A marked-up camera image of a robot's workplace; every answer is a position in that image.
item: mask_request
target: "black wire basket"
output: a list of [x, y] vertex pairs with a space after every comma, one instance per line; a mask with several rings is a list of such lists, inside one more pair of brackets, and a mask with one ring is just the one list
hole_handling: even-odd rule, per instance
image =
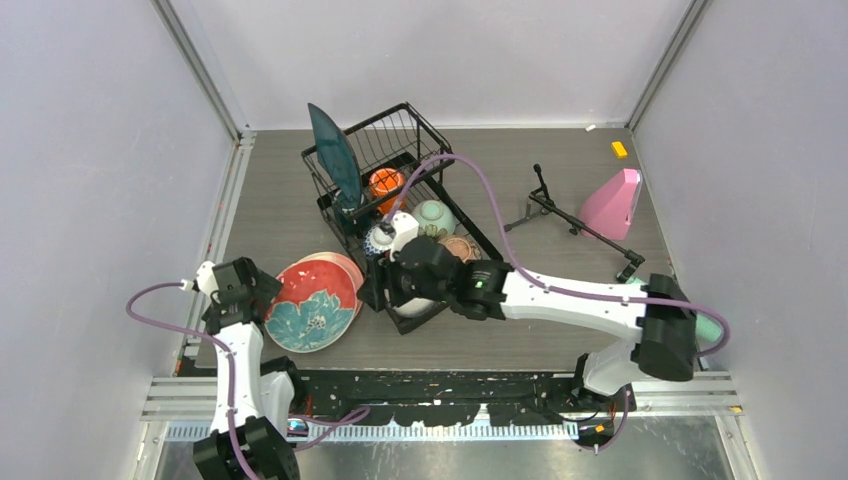
[[[409, 103], [401, 103], [363, 120], [345, 129], [344, 134], [359, 164], [363, 192], [368, 192], [369, 179], [379, 169], [394, 168], [408, 179], [424, 160], [434, 155], [452, 153], [447, 139]], [[321, 216], [350, 258], [356, 262], [363, 274], [368, 275], [370, 262], [363, 248], [365, 232], [369, 225], [379, 222], [382, 218], [378, 207], [397, 196], [400, 189], [379, 198], [367, 197], [364, 204], [355, 210], [343, 211], [334, 205], [333, 200], [339, 188], [318, 163], [315, 146], [304, 150], [301, 157], [309, 168], [315, 188], [318, 190], [317, 204]], [[479, 245], [484, 258], [503, 260], [497, 248], [445, 190], [443, 186], [445, 170], [454, 163], [454, 160], [439, 161], [420, 175], [409, 188], [405, 209], [411, 211], [418, 203], [425, 200], [442, 201], [456, 219], [456, 234], [473, 239]], [[398, 326], [398, 330], [401, 333], [408, 333], [444, 308], [446, 306], [431, 310], [414, 319], [401, 317], [391, 309], [388, 312]]]

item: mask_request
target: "red floral plate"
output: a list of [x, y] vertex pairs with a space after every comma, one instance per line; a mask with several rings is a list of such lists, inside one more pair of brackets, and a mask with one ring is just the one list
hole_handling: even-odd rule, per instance
[[277, 276], [283, 288], [265, 319], [268, 335], [295, 353], [321, 350], [339, 339], [356, 314], [350, 274], [329, 260], [306, 260]]
[[[365, 277], [362, 275], [362, 271], [359, 269], [359, 266], [354, 263], [353, 260], [342, 255], [341, 253], [336, 252], [318, 252], [313, 253], [312, 255], [307, 255], [300, 259], [301, 262], [305, 262], [307, 260], [329, 260], [331, 262], [339, 264], [342, 268], [347, 271], [350, 275], [350, 278], [353, 280], [353, 286], [356, 288], [356, 291], [359, 291], [359, 287], [365, 283]], [[354, 317], [359, 315], [359, 310], [362, 309], [362, 300], [356, 299], [356, 312], [354, 313]]]

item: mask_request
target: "pink triangular object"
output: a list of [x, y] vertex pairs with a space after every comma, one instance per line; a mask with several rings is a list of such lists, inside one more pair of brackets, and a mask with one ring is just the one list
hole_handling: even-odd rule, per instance
[[[639, 170], [623, 169], [586, 200], [580, 209], [580, 220], [610, 240], [624, 240], [630, 230], [641, 185]], [[591, 236], [585, 231], [583, 235]]]

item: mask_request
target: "gray floor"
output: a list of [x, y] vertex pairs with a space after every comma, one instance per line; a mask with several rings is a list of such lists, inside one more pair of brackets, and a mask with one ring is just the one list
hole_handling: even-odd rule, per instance
[[[491, 180], [507, 221], [523, 211], [527, 193], [538, 183], [534, 163], [543, 167], [557, 205], [576, 214], [585, 199], [623, 167], [638, 168], [630, 134], [625, 130], [446, 130], [457, 153], [479, 162]], [[618, 160], [610, 142], [620, 140], [631, 155]], [[248, 256], [269, 272], [318, 251], [342, 252], [321, 218], [317, 192], [300, 151], [312, 144], [310, 131], [262, 132], [250, 157], [241, 199], [227, 247], [227, 258]], [[463, 165], [446, 171], [445, 185], [465, 212], [502, 248], [494, 217], [476, 176]], [[525, 267], [560, 277], [613, 282], [624, 258], [601, 244], [568, 233], [567, 224], [547, 216], [510, 232]], [[637, 275], [668, 273], [667, 253], [646, 189], [633, 226], [622, 244], [645, 256]], [[293, 354], [267, 341], [263, 360], [288, 355], [299, 368], [390, 368], [442, 370], [573, 369], [577, 357], [600, 350], [613, 337], [579, 327], [545, 321], [477, 322], [443, 312], [411, 334], [400, 336], [385, 313], [367, 306], [344, 336], [330, 347]], [[198, 366], [214, 366], [204, 345]]]

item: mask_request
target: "yellow block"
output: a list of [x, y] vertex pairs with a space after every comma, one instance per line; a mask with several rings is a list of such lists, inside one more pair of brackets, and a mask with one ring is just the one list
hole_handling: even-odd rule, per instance
[[612, 151], [619, 160], [627, 158], [627, 149], [624, 148], [624, 144], [621, 142], [612, 142]]

